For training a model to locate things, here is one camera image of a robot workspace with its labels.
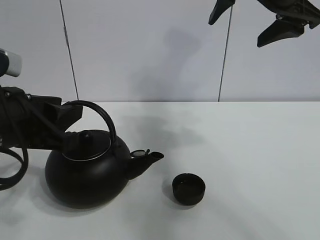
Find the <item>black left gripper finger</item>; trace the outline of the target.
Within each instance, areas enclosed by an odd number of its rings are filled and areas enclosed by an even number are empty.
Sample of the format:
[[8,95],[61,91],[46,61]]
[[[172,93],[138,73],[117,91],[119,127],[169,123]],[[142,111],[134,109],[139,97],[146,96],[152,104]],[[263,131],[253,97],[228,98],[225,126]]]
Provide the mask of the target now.
[[80,105],[44,104],[44,116],[59,130],[66,131],[82,118],[83,107]]
[[62,139],[49,144],[49,149],[68,153],[85,146],[91,146],[93,142],[94,134],[92,131],[65,132]]

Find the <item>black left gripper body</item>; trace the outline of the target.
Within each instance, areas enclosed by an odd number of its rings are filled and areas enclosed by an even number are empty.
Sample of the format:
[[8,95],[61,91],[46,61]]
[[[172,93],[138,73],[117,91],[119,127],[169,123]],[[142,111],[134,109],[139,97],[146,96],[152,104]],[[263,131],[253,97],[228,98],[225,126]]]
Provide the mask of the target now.
[[46,122],[57,124],[62,98],[27,94],[18,87],[0,88],[0,146],[45,149],[55,139]]

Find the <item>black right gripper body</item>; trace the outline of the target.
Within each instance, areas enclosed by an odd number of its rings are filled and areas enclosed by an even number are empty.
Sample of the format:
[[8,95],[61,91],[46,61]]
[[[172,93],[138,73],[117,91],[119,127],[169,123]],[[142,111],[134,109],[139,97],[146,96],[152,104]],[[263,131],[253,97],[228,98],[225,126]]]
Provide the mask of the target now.
[[320,24],[320,10],[309,0],[259,0],[266,9],[275,13],[278,21],[314,29]]

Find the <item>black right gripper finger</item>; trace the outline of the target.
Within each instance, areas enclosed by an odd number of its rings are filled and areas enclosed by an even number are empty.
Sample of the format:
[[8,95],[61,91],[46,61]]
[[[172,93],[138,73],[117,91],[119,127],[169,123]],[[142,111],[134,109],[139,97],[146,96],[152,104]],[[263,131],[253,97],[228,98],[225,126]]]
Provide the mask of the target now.
[[284,39],[298,38],[304,32],[305,27],[301,24],[276,20],[258,36],[257,47],[261,48]]
[[209,15],[208,24],[213,25],[219,17],[235,4],[235,0],[217,0]]

